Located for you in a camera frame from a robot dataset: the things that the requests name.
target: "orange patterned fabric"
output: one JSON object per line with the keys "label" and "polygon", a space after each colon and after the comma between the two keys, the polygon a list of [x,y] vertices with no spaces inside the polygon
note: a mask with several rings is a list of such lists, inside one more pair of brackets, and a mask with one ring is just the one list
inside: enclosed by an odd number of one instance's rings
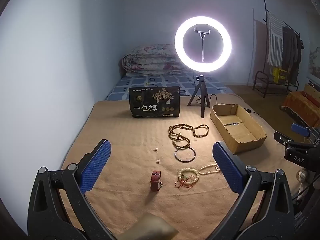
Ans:
{"label": "orange patterned fabric", "polygon": [[304,97],[301,91],[290,92],[283,107],[294,111],[309,127],[320,126],[320,109]]}

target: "silver bolt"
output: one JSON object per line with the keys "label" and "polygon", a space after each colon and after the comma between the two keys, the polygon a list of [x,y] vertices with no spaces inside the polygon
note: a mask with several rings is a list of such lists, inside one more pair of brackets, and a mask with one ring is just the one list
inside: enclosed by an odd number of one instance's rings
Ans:
{"label": "silver bolt", "polygon": [[279,175],[284,175],[284,171],[281,170],[281,169],[277,170],[277,173],[278,173]]}
{"label": "silver bolt", "polygon": [[248,166],[247,166],[247,170],[254,172],[254,171],[256,171],[257,169],[256,169],[255,167],[252,167],[252,166],[248,165]]}
{"label": "silver bolt", "polygon": [[74,164],[74,163],[72,163],[72,164],[70,164],[70,165],[68,166],[68,169],[71,170],[71,171],[75,170],[76,168],[77,168],[77,165]]}
{"label": "silver bolt", "polygon": [[44,173],[45,172],[45,167],[41,167],[40,169],[39,169],[39,173]]}

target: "open cardboard box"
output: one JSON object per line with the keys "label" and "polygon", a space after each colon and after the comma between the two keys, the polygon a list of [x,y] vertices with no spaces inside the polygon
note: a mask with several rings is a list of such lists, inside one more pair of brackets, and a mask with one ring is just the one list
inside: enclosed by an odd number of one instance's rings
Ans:
{"label": "open cardboard box", "polygon": [[233,154],[260,147],[267,137],[261,125],[242,106],[215,105],[210,118]]}

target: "beige cloth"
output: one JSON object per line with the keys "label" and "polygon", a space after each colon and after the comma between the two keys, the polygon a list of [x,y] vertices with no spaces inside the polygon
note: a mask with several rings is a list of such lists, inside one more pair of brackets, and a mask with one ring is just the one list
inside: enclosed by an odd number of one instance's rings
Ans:
{"label": "beige cloth", "polygon": [[[219,103],[240,104],[250,108],[241,98],[232,94],[218,94]],[[187,106],[189,97],[182,97],[178,118],[133,118],[129,101],[103,101],[95,104],[93,111],[70,149],[63,167],[78,163],[83,155],[91,152],[102,139],[111,142],[111,156],[92,191],[86,196],[105,225],[119,235],[132,226],[145,212],[150,212],[167,221],[179,233],[174,239],[205,239],[220,223],[237,198],[222,173],[201,175],[193,188],[176,188],[178,171],[181,168],[199,169],[215,163],[212,146],[222,140],[210,119],[210,109],[205,109],[205,118],[200,116],[200,105]],[[284,147],[274,141],[274,130],[258,115],[251,114],[268,134],[264,144],[253,151],[240,153],[245,164],[256,166],[260,171],[285,171],[291,189],[298,188],[296,172],[299,169],[286,161]],[[209,134],[195,138],[192,131],[181,130],[191,139],[196,158],[191,163],[180,163],[174,158],[175,148],[168,138],[168,128],[173,124],[186,123],[192,126],[209,125]],[[204,133],[199,129],[197,134]],[[163,187],[159,192],[150,192],[153,170],[161,171]],[[262,193],[256,199],[248,216],[251,221]],[[65,194],[62,198],[75,226],[79,223],[71,211]]]}

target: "striped cloth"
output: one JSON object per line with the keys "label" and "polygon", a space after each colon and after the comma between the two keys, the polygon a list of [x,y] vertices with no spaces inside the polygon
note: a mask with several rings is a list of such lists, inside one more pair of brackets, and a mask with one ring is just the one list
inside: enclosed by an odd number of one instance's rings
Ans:
{"label": "striped cloth", "polygon": [[269,54],[267,62],[274,67],[282,65],[283,22],[268,12]]}

